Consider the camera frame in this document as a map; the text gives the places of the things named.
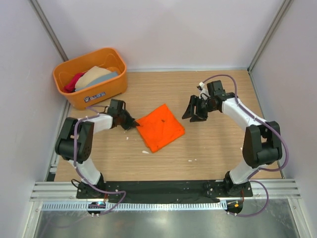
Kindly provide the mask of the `orange t shirt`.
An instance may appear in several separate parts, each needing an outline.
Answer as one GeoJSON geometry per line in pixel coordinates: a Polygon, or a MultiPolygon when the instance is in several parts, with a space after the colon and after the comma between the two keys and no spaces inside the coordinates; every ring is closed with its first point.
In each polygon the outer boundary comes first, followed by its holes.
{"type": "Polygon", "coordinates": [[[145,145],[155,153],[185,134],[184,126],[166,104],[136,120],[137,130],[145,145]]]}

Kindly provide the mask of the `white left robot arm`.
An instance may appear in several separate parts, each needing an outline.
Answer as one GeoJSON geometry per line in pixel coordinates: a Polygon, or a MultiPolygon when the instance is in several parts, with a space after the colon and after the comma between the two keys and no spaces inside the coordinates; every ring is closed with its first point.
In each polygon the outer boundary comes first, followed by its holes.
{"type": "Polygon", "coordinates": [[[112,99],[108,106],[102,106],[98,112],[96,106],[88,107],[94,116],[80,119],[67,117],[55,144],[55,152],[68,161],[81,178],[81,184],[88,187],[88,193],[94,198],[107,194],[102,173],[91,158],[93,137],[95,134],[117,126],[124,130],[139,127],[139,123],[126,109],[122,100],[112,99]]]}

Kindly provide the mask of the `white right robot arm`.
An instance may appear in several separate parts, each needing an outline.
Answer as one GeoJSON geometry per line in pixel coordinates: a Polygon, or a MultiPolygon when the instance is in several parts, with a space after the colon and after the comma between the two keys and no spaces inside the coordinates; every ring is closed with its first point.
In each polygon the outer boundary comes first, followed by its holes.
{"type": "Polygon", "coordinates": [[[222,186],[226,195],[238,196],[254,173],[281,159],[279,124],[258,117],[245,107],[236,92],[227,93],[219,80],[208,84],[200,82],[197,88],[200,93],[190,97],[183,119],[206,121],[209,113],[219,111],[233,119],[245,133],[243,160],[226,173],[222,186]]]}

